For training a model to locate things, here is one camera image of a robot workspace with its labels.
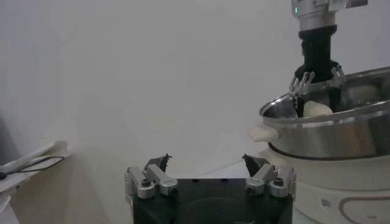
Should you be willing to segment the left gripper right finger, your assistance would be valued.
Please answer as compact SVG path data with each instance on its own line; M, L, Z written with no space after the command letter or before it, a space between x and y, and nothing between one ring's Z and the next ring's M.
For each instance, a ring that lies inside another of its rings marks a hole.
M296 197L296 171L286 165L276 168L265 158L258 158L244 154L243 160L249 172L245 179L245 191L247 195L258 196L268 192L271 196L285 198Z

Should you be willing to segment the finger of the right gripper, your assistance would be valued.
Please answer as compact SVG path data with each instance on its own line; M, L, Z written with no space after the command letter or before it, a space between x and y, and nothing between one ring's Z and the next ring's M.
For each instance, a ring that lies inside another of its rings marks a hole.
M329 106L330 109L335 112L341 101L341 90L346 82L346 76L342 70L342 66L338 62L332 62L331 73L333 78L331 79L331 85L329 89Z
M293 107L298 117L303 116L304 99L303 95L315 77L314 72L304 72L301 79L294 77L289 85L288 94L292 97Z

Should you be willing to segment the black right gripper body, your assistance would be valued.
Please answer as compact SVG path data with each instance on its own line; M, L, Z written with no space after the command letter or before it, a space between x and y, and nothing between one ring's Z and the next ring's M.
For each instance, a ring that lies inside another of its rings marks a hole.
M337 25L331 25L299 32L304 62L295 71L295 78L301 80L306 72L314 72L313 83L333 78L332 69L339 65L331 59L331 37L336 31Z

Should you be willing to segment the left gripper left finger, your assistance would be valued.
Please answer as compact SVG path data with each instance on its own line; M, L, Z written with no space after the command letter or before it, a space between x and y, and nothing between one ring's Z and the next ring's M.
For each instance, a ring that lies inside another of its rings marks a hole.
M166 174L169 154L150 159L140 169L130 166L124 173L124 189L126 196L136 196L142 200L154 198L157 194L164 197L175 197L178 194L178 180Z

